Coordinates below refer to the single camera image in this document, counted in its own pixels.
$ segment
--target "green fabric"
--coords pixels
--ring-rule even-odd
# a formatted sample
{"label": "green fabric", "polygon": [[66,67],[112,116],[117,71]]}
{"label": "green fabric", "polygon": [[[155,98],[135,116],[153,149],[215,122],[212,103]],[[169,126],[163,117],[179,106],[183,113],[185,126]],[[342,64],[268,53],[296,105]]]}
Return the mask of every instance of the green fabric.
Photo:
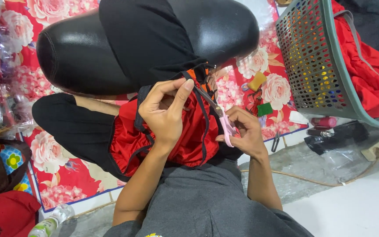
{"label": "green fabric", "polygon": [[273,113],[273,109],[271,108],[270,103],[257,105],[257,109],[258,109],[258,117]]}

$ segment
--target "fingernail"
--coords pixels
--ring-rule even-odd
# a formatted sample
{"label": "fingernail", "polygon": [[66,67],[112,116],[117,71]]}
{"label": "fingernail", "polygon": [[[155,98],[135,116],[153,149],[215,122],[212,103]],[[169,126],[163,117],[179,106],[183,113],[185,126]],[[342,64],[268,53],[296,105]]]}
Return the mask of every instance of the fingernail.
{"label": "fingernail", "polygon": [[184,88],[187,90],[192,90],[193,87],[194,87],[194,80],[192,79],[189,79],[184,83]]}

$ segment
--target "gray shirt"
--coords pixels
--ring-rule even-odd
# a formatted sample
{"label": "gray shirt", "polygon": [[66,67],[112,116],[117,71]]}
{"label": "gray shirt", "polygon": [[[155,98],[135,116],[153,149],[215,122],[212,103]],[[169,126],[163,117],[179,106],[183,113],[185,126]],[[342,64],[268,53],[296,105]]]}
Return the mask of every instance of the gray shirt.
{"label": "gray shirt", "polygon": [[232,172],[166,168],[142,225],[126,221],[104,237],[311,237],[280,210],[251,201]]}

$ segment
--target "red floral tablecloth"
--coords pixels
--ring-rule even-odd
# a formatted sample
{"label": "red floral tablecloth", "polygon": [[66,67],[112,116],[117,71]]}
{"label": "red floral tablecloth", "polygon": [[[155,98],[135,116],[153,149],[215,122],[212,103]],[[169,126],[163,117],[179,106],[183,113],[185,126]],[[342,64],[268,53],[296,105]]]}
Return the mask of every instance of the red floral tablecloth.
{"label": "red floral tablecloth", "polygon": [[[250,109],[254,99],[248,95],[254,91],[248,89],[247,83],[259,72],[266,76],[266,83],[261,85],[262,102],[270,102],[273,114],[262,116],[259,121],[263,126],[263,139],[269,140],[277,131],[285,134],[305,126],[288,121],[289,113],[295,107],[281,51],[277,47],[273,24],[277,19],[275,3],[271,0],[259,0],[259,3],[258,9],[253,11],[261,25],[258,48],[246,58],[229,60],[212,73],[210,79],[216,82],[217,100],[224,109],[233,105]],[[46,80],[39,67],[36,57],[39,32],[56,21],[97,7],[97,0],[5,0],[1,17],[10,30],[14,65],[19,68],[17,83],[30,105],[42,96],[59,92]],[[45,212],[61,203],[79,202],[124,185],[96,165],[74,157],[39,127],[24,132],[23,136],[33,151],[34,178]]]}

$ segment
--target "yellow sponge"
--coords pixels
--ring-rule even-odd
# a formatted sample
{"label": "yellow sponge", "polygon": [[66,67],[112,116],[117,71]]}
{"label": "yellow sponge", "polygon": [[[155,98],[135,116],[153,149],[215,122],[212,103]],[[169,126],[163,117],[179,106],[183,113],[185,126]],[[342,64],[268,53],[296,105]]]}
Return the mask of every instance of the yellow sponge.
{"label": "yellow sponge", "polygon": [[267,77],[262,73],[258,72],[255,74],[254,79],[248,83],[248,88],[257,91],[258,88],[260,88],[261,84],[264,83],[267,80]]}

